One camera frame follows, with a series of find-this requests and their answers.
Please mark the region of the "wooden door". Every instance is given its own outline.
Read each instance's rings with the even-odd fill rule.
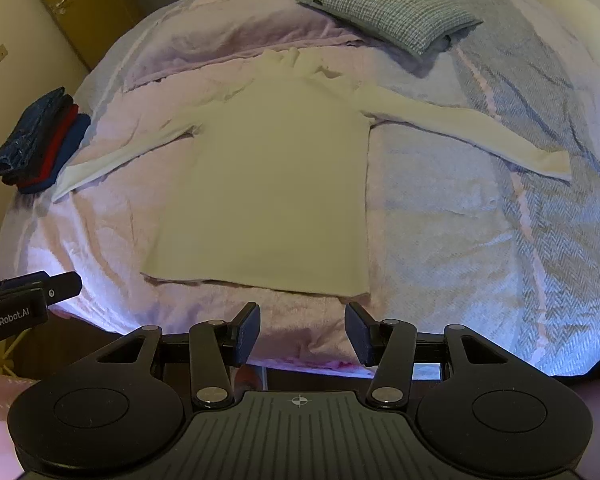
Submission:
[[[84,63],[93,69],[142,15],[135,0],[42,0]]]

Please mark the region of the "door handle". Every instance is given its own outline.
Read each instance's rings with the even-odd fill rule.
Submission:
[[[52,5],[51,12],[54,14],[64,14],[66,12],[66,4],[68,2],[69,0],[60,0],[59,2],[56,2]]]

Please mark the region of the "crosshair marking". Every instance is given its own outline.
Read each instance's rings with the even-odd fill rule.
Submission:
[[[302,406],[311,401],[306,397],[303,397],[302,395],[298,395],[297,397],[291,399],[289,402],[294,403],[298,408],[302,408]]]

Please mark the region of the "dark patterned folded cloth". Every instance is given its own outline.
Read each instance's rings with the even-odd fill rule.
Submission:
[[[58,156],[56,157],[56,161],[51,169],[51,172],[49,173],[48,178],[36,184],[32,184],[32,186],[18,186],[18,190],[22,194],[32,194],[39,193],[53,186],[58,179],[60,170],[62,170],[64,165],[80,147],[80,143],[84,139],[84,134],[87,131],[89,124],[91,124],[91,119],[88,115],[78,114],[78,117],[75,119],[74,123],[69,128],[69,131],[66,133],[64,140],[62,141],[62,145],[58,150]]]
[[[38,143],[40,132],[48,129],[61,105],[64,88],[60,87],[30,104],[16,127],[0,147],[0,174],[26,168]]]
[[[64,119],[60,123],[60,125],[56,128],[51,141],[46,147],[46,152],[44,159],[42,161],[42,165],[40,166],[40,172],[37,176],[30,179],[19,180],[17,182],[18,187],[27,187],[33,186],[34,184],[38,184],[43,180],[49,178],[51,175],[51,170],[56,163],[56,158],[58,158],[58,151],[60,150],[60,146],[62,146],[62,142],[66,137],[66,134],[69,131],[69,128],[74,124],[75,118],[78,116],[78,105],[72,105],[69,113],[64,116]]]
[[[55,132],[64,122],[67,115],[71,112],[73,104],[74,100],[70,95],[62,96],[60,106],[58,107],[53,120],[46,126],[44,130],[41,129],[38,132],[38,142],[36,143],[36,147],[29,159],[29,162],[20,170],[1,173],[2,182],[4,184],[7,186],[13,186],[19,182],[30,180],[40,174],[40,168],[42,167],[46,150],[48,149]]]

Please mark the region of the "round button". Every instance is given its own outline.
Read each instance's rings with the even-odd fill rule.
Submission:
[[[378,402],[398,402],[404,397],[402,391],[398,388],[383,386],[372,391],[371,396]]]
[[[546,408],[540,400],[512,390],[482,394],[474,400],[472,408],[481,423],[504,433],[531,431],[546,419]]]
[[[224,388],[218,388],[216,386],[209,386],[208,388],[202,388],[196,393],[196,397],[202,402],[207,404],[215,404],[216,402],[222,402],[229,394]]]
[[[56,417],[73,428],[101,428],[120,420],[129,409],[128,399],[108,388],[83,388],[61,397]]]

